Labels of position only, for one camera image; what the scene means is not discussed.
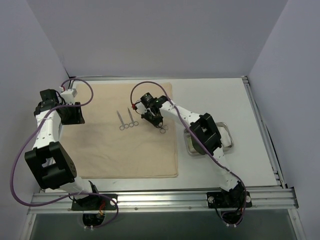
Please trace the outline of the white gauze pad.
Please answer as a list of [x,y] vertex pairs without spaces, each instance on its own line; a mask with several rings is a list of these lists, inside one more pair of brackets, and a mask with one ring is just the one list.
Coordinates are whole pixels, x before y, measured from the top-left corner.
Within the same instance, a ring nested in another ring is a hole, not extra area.
[[228,131],[224,127],[221,127],[221,126],[218,127],[218,130],[221,135],[221,143],[222,143],[223,147],[225,147],[225,148],[229,147],[232,142],[231,142],[231,138],[229,136]]

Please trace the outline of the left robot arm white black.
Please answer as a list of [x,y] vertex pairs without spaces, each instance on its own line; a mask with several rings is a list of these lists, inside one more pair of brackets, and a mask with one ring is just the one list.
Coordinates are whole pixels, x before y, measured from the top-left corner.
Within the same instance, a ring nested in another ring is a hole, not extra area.
[[80,102],[75,101],[76,95],[74,88],[62,93],[54,89],[40,92],[41,102],[34,111],[39,131],[32,150],[24,154],[24,159],[42,189],[86,193],[83,204],[95,210],[101,203],[96,186],[77,174],[75,163],[60,143],[64,125],[85,123]]

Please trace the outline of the long steel scissors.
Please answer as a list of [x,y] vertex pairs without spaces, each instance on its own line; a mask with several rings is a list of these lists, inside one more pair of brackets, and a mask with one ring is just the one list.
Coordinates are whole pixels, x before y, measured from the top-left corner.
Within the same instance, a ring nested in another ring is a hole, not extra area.
[[158,125],[156,128],[159,129],[159,132],[160,132],[161,134],[165,134],[166,131],[169,129],[168,126],[165,125],[165,124],[163,124],[163,123],[160,124],[160,125]]

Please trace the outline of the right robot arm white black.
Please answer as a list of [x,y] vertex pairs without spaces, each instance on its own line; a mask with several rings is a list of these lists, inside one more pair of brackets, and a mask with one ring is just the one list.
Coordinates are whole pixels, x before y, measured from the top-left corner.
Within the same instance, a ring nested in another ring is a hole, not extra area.
[[184,126],[191,135],[194,148],[212,160],[225,205],[232,207],[240,201],[240,197],[247,197],[243,181],[231,171],[225,158],[221,133],[210,114],[191,112],[175,104],[167,96],[152,97],[150,93],[136,102],[135,109],[141,113],[142,119],[155,127],[163,123],[164,118]]

